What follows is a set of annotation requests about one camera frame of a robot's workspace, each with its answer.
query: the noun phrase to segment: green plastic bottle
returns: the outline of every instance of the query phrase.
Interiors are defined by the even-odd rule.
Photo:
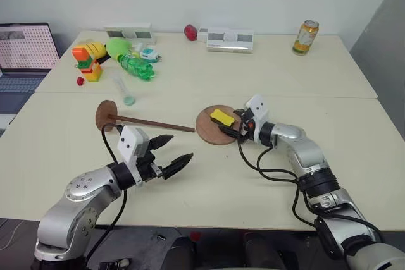
[[[154,77],[152,65],[141,58],[136,58],[132,54],[126,54],[118,55],[117,60],[122,68],[131,75],[138,76],[143,80],[150,80]]]

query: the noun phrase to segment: beverage can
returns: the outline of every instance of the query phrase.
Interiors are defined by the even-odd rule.
[[[292,50],[297,55],[308,53],[311,44],[314,42],[316,34],[319,31],[319,23],[314,20],[306,20],[300,27],[296,41]]]

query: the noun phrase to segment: green block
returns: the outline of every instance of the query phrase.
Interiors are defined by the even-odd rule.
[[[79,61],[77,64],[77,68],[79,69],[87,69],[90,67],[91,63],[93,62],[93,59],[91,56],[89,56],[88,60],[86,61]]]

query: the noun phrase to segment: round wooden board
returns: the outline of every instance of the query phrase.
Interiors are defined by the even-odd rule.
[[[102,101],[96,112],[96,126],[99,130],[101,130],[106,123],[116,123],[116,120],[108,117],[109,114],[114,116],[118,114],[115,102],[108,100]],[[106,131],[111,131],[112,128],[112,126],[107,126]]]
[[[210,114],[215,110],[219,109],[225,114],[235,118],[233,129],[238,130],[240,124],[240,117],[234,113],[234,109],[228,106],[216,105],[210,106],[202,110],[198,114],[196,119],[196,131],[198,135],[207,143],[212,145],[228,145],[236,140],[236,138],[229,137],[222,133],[218,128],[218,125],[211,121]]]

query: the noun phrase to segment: laptop screen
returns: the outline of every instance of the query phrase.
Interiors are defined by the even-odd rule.
[[[3,73],[45,74],[58,60],[47,23],[0,24],[0,67]]]

